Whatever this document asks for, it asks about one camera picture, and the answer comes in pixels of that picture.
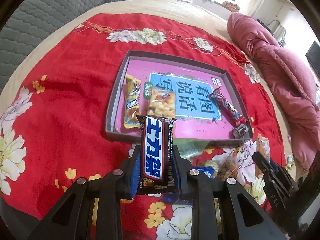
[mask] gray headboard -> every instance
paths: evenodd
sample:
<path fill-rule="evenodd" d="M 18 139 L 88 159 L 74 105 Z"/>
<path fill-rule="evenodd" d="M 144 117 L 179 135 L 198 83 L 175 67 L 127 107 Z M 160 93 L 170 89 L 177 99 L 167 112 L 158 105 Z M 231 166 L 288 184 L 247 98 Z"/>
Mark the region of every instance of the gray headboard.
<path fill-rule="evenodd" d="M 0 31 L 0 92 L 14 70 L 51 33 L 105 0 L 24 0 Z"/>

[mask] floral blanket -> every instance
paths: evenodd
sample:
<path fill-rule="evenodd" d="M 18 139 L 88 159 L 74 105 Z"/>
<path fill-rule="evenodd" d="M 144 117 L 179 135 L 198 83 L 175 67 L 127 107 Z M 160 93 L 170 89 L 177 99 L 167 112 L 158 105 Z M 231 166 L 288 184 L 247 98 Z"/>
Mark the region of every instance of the floral blanket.
<path fill-rule="evenodd" d="M 284 164 L 273 105 L 242 52 L 194 26 L 144 14 L 98 14 L 48 52 L 21 84 L 0 118 L 0 190 L 12 207 L 38 219 L 78 177 L 97 179 L 119 167 L 134 145 L 103 138 L 105 113 L 119 66 L 128 50 L 190 58 L 228 70 L 243 99 L 254 140 L 236 147 L 237 180 L 264 206 L 262 180 L 252 154 L 259 133 L 271 157 Z M 218 160 L 229 147 L 208 147 L 192 163 Z M 156 194 L 121 200 L 124 239 L 189 239 L 190 205 L 168 204 Z M 96 211 L 92 223 L 96 223 Z"/>

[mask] black monitor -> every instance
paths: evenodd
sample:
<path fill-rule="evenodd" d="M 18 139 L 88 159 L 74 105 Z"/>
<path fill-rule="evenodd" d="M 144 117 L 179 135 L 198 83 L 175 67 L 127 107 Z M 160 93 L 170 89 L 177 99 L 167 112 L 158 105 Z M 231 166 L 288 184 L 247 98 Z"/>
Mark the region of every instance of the black monitor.
<path fill-rule="evenodd" d="M 314 41 L 311 45 L 310 49 L 306 53 L 306 57 L 311 67 L 315 70 L 317 76 L 320 78 L 320 46 L 316 41 Z"/>

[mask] pink comforter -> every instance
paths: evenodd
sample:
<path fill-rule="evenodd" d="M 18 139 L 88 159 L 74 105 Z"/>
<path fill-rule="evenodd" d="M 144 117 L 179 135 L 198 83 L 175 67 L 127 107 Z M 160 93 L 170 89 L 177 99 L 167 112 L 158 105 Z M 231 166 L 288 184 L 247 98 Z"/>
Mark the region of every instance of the pink comforter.
<path fill-rule="evenodd" d="M 228 32 L 234 43 L 258 64 L 287 115 L 293 155 L 308 170 L 320 150 L 320 113 L 315 104 L 316 84 L 311 71 L 249 16 L 233 13 L 228 20 Z"/>

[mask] silver bolt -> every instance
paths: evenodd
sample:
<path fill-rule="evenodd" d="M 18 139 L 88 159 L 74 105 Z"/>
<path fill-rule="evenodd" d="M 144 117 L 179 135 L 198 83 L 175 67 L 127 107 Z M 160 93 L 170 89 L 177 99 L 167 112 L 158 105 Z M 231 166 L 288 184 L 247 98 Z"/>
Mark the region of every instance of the silver bolt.
<path fill-rule="evenodd" d="M 193 176 L 199 175 L 199 171 L 196 170 L 196 169 L 190 170 L 189 173 L 190 173 L 191 175 L 193 175 Z"/>
<path fill-rule="evenodd" d="M 85 178 L 79 178 L 77 179 L 77 184 L 82 185 L 85 183 Z"/>
<path fill-rule="evenodd" d="M 234 178 L 227 178 L 227 182 L 231 185 L 234 185 L 237 183 L 237 181 Z"/>
<path fill-rule="evenodd" d="M 123 171 L 121 169 L 117 169 L 113 171 L 113 174 L 116 176 L 120 176 L 123 173 Z"/>

